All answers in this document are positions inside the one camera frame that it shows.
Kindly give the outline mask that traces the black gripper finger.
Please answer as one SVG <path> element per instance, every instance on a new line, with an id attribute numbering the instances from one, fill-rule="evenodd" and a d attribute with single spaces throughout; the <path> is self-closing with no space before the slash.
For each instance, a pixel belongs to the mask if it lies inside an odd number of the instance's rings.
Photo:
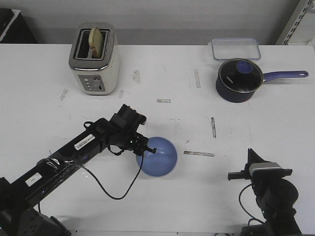
<path id="1" fill-rule="evenodd" d="M 142 156 L 147 149 L 147 143 L 148 143 L 148 138 L 146 137 L 137 138 L 135 141 L 133 153 L 138 156 Z"/>
<path id="2" fill-rule="evenodd" d="M 149 153 L 152 153 L 152 154 L 155 154 L 157 151 L 157 148 L 150 148 L 149 146 L 145 146 L 144 147 L 144 152 L 149 152 Z"/>
<path id="3" fill-rule="evenodd" d="M 248 164 L 254 163 L 265 163 L 266 161 L 262 159 L 252 148 L 248 149 Z"/>

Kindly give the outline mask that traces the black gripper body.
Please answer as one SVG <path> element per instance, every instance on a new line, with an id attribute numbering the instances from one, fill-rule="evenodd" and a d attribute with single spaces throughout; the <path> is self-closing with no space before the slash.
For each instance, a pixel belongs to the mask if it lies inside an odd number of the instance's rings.
<path id="1" fill-rule="evenodd" d="M 109 136 L 109 145 L 114 145 L 122 150 L 134 150 L 135 141 L 139 137 L 143 137 L 137 133 L 140 124 L 130 125 L 121 116 L 121 108 L 110 119 L 110 123 L 115 130 Z"/>
<path id="2" fill-rule="evenodd" d="M 254 173 L 253 177 L 249 173 L 249 167 L 245 167 L 244 170 L 240 172 L 230 172 L 227 175 L 228 180 L 234 179 L 250 179 L 252 183 L 263 183 L 270 180 L 278 180 L 285 176 L 290 176 L 293 172 L 292 169 L 280 169 L 280 170 L 267 170 L 258 171 Z"/>

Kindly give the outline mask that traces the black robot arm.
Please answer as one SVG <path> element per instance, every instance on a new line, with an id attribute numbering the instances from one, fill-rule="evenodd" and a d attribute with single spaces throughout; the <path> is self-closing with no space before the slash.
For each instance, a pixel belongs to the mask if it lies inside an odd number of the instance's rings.
<path id="1" fill-rule="evenodd" d="M 55 217 L 47 217 L 34 206 L 61 185 L 94 156 L 111 146 L 143 155 L 155 153 L 148 138 L 137 133 L 146 117 L 123 105 L 110 120 L 84 123 L 85 131 L 62 148 L 41 159 L 12 183 L 0 179 L 0 228 L 8 236 L 69 236 L 71 232 Z"/>
<path id="2" fill-rule="evenodd" d="M 286 176 L 292 169 L 284 169 L 276 162 L 262 159 L 253 149 L 248 149 L 248 162 L 243 170 L 228 173 L 228 180 L 248 179 L 238 196 L 244 212 L 250 217 L 248 224 L 241 230 L 242 236 L 301 236 L 302 233 L 295 221 L 296 210 L 293 205 L 299 194 L 297 188 Z M 257 206 L 265 219 L 263 222 L 250 214 L 241 202 L 242 193 L 251 187 Z"/>

